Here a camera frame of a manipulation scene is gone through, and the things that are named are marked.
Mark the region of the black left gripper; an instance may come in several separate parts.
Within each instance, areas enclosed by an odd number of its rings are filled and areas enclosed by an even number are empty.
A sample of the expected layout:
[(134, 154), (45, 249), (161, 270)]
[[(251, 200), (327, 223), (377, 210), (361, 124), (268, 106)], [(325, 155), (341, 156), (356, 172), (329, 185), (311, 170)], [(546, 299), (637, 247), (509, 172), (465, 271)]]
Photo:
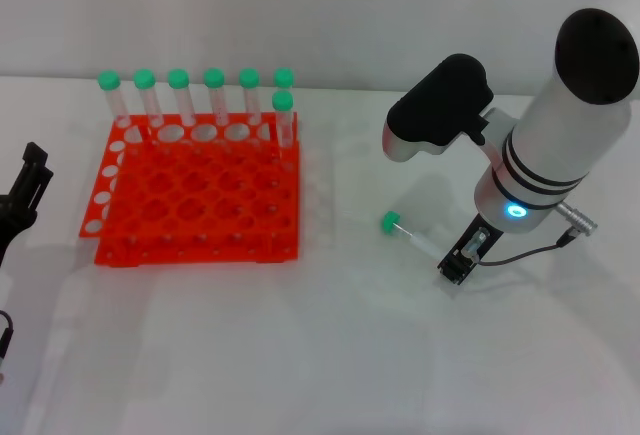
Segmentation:
[(29, 142), (23, 154), (25, 166), (21, 175), (19, 198), (1, 196), (1, 260), (4, 260), (12, 241), (36, 221), (36, 207), (53, 177), (53, 172), (46, 167), (47, 159), (46, 151), (35, 142)]

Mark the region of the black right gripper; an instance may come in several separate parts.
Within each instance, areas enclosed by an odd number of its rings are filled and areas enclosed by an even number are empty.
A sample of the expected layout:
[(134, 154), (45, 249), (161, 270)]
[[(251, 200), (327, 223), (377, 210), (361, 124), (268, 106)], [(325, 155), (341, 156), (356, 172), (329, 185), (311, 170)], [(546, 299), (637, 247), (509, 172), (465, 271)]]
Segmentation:
[(450, 253), (438, 264), (440, 273), (460, 285), (502, 235), (501, 230), (477, 215)]

